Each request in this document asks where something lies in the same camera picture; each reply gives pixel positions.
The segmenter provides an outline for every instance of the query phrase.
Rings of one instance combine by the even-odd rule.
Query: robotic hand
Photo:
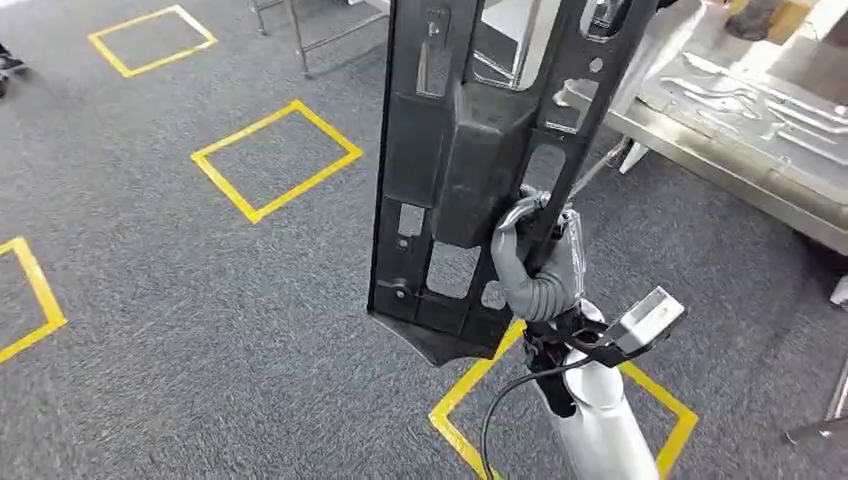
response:
[[[533,381],[561,440],[572,470],[581,479],[657,479],[659,472],[624,394],[622,362],[650,350],[668,336],[684,308],[661,287],[607,324],[583,298],[586,271],[580,216],[559,217],[547,262],[531,275],[522,262],[522,229],[544,208],[548,194],[521,188],[521,198],[498,222],[492,261],[513,313],[527,321],[524,350],[530,374],[508,383],[492,400],[483,420],[483,472],[489,466],[487,435],[503,397]]]
[[[521,187],[521,199],[504,215],[492,237],[492,261],[507,303],[528,322],[550,321],[577,305],[583,295],[586,271],[580,215],[571,209],[560,215],[556,236],[561,237],[535,276],[530,277],[519,258],[519,220],[547,205],[549,194]]]

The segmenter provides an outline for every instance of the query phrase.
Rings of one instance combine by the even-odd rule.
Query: table leg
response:
[[[621,162],[621,166],[618,167],[618,171],[621,173],[629,172],[634,165],[639,163],[639,160],[641,160],[646,153],[648,153],[648,147],[639,142],[633,142],[633,146],[630,147],[630,151],[627,152],[627,156],[624,157],[624,161]]]
[[[830,296],[830,301],[848,310],[848,275],[842,277],[836,284],[833,295]]]

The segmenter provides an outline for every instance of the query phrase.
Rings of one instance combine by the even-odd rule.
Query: mounting hole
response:
[[[601,57],[595,57],[591,62],[589,62],[589,70],[591,70],[592,73],[598,73],[602,68],[604,68],[604,61],[601,60]]]

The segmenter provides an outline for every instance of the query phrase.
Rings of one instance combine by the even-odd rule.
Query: yellow tape square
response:
[[[232,184],[224,178],[221,173],[212,166],[212,164],[208,160],[209,154],[219,150],[227,145],[237,142],[242,138],[256,132],[259,129],[265,128],[268,125],[276,122],[277,120],[283,118],[284,116],[292,113],[298,112],[313,125],[318,127],[322,132],[327,134],[328,137],[332,138],[336,143],[338,143],[347,153],[343,155],[338,160],[334,161],[330,165],[324,167],[315,175],[307,178],[303,182],[301,182],[296,187],[288,190],[283,193],[276,199],[272,200],[267,205],[261,208],[254,208],[250,202],[248,202],[239,192],[232,186]],[[204,173],[209,177],[212,182],[218,186],[218,188],[233,202],[233,204],[238,207],[238,209],[251,221],[251,223],[257,223],[259,220],[262,220],[262,217],[268,215],[274,210],[282,207],[286,203],[298,197],[300,194],[306,192],[310,188],[314,187],[318,183],[321,183],[325,178],[329,177],[333,173],[341,170],[346,167],[354,160],[362,156],[362,150],[351,143],[348,139],[346,139],[341,133],[339,133],[335,128],[333,128],[330,124],[322,120],[318,115],[315,114],[312,110],[310,110],[306,105],[303,104],[300,100],[294,100],[287,106],[283,107],[281,110],[268,115],[267,117],[259,120],[258,122],[250,125],[238,132],[230,135],[229,137],[218,140],[217,142],[201,148],[200,150],[191,154],[191,159],[203,170]]]
[[[188,23],[189,25],[191,25],[192,28],[197,30],[197,32],[200,33],[206,41],[201,43],[200,45],[197,45],[197,46],[194,46],[194,47],[191,47],[191,48],[187,48],[183,51],[177,52],[177,53],[175,53],[175,54],[173,54],[169,57],[161,58],[159,60],[150,62],[146,65],[142,65],[140,67],[129,68],[126,65],[124,65],[124,62],[122,62],[121,59],[119,59],[114,53],[112,53],[112,51],[109,50],[108,47],[106,47],[106,44],[104,44],[103,40],[101,39],[101,37],[106,35],[106,34],[121,30],[123,28],[127,28],[127,27],[132,26],[132,25],[136,25],[138,23],[150,20],[152,18],[156,18],[156,17],[162,16],[162,15],[165,15],[166,13],[176,13],[177,15],[179,15],[180,18],[185,20],[186,23]],[[168,8],[163,8],[162,10],[159,10],[158,12],[153,12],[153,13],[149,13],[147,15],[142,15],[140,17],[134,18],[134,19],[129,20],[127,22],[115,25],[113,27],[104,28],[103,30],[100,30],[99,32],[91,33],[91,34],[88,35],[88,41],[91,42],[92,45],[94,45],[94,48],[96,48],[97,51],[100,52],[101,55],[103,55],[103,58],[105,58],[113,67],[115,67],[115,70],[121,72],[121,75],[123,75],[124,77],[127,77],[127,78],[138,75],[139,73],[144,73],[148,70],[153,70],[156,67],[161,67],[162,65],[165,65],[166,63],[171,63],[171,62],[173,62],[175,60],[179,60],[183,57],[187,57],[194,52],[197,52],[199,50],[203,50],[204,48],[218,42],[218,40],[212,35],[212,33],[209,30],[204,28],[203,25],[201,25],[197,20],[195,20],[194,17],[189,15],[188,12],[186,12],[183,9],[183,7],[181,7],[179,5],[172,5]]]
[[[483,459],[480,453],[466,439],[462,433],[451,423],[448,415],[454,407],[462,400],[468,392],[474,388],[474,385],[483,378],[483,375],[492,368],[492,366],[501,359],[504,353],[519,339],[524,331],[525,323],[523,320],[516,320],[509,327],[498,346],[495,356],[491,360],[478,360],[467,372],[459,379],[459,381],[448,390],[448,393],[433,407],[430,411],[430,423],[436,427],[436,430],[456,450],[468,465],[477,472],[480,478],[486,478],[483,470]],[[671,468],[677,461],[680,452],[683,451],[683,446],[689,439],[692,430],[695,429],[695,424],[698,423],[698,416],[690,410],[686,405],[671,396],[662,386],[651,380],[644,372],[636,368],[632,363],[621,365],[621,372],[633,379],[639,386],[653,395],[666,408],[677,415],[677,423],[671,430],[668,439],[660,449],[657,455],[657,470],[660,472],[661,478],[667,478]],[[500,478],[497,472],[494,472],[495,478]]]
[[[0,245],[0,255],[9,251],[14,252],[15,256],[17,256],[18,262],[21,264],[21,268],[23,268],[24,274],[32,287],[32,291],[35,293],[35,298],[44,311],[47,323],[24,335],[9,346],[3,347],[0,345],[0,364],[12,358],[21,350],[32,346],[42,338],[50,335],[54,330],[65,324],[65,317],[59,309],[59,304],[56,302],[56,298],[50,290],[50,285],[47,284],[47,279],[44,278],[44,273],[41,271],[41,267],[38,266],[38,262],[32,255],[32,251],[29,249],[26,240],[23,237],[15,237]]]

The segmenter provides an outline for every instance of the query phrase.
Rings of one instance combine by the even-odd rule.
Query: shoe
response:
[[[4,72],[14,72],[25,67],[24,62],[11,55],[0,55],[0,70]]]

